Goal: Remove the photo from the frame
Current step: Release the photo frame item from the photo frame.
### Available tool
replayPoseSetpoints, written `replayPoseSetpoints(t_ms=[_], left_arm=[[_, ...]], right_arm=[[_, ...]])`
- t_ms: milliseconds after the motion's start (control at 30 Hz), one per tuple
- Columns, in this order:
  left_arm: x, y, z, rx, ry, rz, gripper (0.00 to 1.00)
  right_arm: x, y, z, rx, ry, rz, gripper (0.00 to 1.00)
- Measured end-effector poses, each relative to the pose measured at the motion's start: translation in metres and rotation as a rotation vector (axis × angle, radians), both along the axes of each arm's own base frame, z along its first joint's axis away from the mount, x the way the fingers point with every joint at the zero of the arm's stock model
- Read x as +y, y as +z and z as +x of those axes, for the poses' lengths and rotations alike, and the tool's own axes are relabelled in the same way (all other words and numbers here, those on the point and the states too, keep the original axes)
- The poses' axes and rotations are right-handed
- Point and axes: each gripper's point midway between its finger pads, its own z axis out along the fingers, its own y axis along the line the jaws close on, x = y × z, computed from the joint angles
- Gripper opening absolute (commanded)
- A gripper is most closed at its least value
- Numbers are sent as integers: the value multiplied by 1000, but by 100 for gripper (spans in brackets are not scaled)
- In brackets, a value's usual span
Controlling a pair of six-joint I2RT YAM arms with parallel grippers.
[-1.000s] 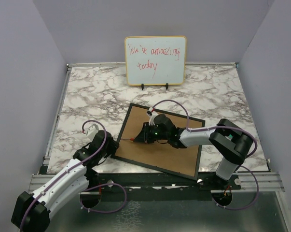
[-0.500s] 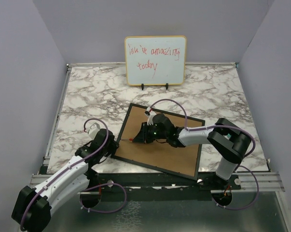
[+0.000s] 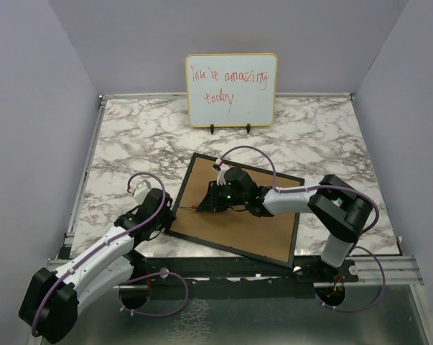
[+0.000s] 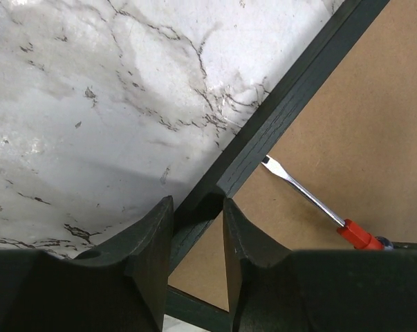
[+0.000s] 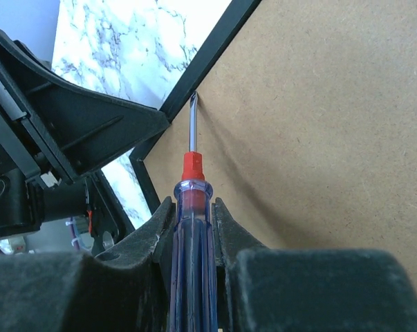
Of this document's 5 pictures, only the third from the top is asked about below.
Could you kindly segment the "black picture frame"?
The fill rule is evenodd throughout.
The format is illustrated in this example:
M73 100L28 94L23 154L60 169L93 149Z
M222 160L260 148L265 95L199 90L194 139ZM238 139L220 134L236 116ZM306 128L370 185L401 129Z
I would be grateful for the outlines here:
M215 179L214 162L215 158L211 156L192 155L180 191L174 198L176 219L165 233L224 252L284 267L292 266L299 214L259 218L239 208L222 213L178 208L180 205L197 205L203 200L208 183Z

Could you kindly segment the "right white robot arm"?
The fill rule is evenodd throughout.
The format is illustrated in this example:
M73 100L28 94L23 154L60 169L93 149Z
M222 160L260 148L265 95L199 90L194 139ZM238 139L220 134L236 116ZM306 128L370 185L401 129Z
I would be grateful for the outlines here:
M342 263L360 236L380 217L376 203L335 175L326 175L317 185L295 188L257 185L239 167L217 167L216 180L209 182L196 211L220 213L242 206L253 216L273 217L283 213L312 213L329 231L325 248L316 264L317 275L332 281L343 270Z

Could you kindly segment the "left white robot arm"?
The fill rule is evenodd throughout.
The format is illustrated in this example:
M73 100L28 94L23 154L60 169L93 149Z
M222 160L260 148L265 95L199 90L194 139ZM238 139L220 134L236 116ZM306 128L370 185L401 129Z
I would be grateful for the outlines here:
M152 188L141 203L119 216L110 230L85 252L55 270L38 270L30 281L18 315L51 344L67 336L79 315L114 286L140 282L143 256L135 248L152 233L171 225L169 193Z

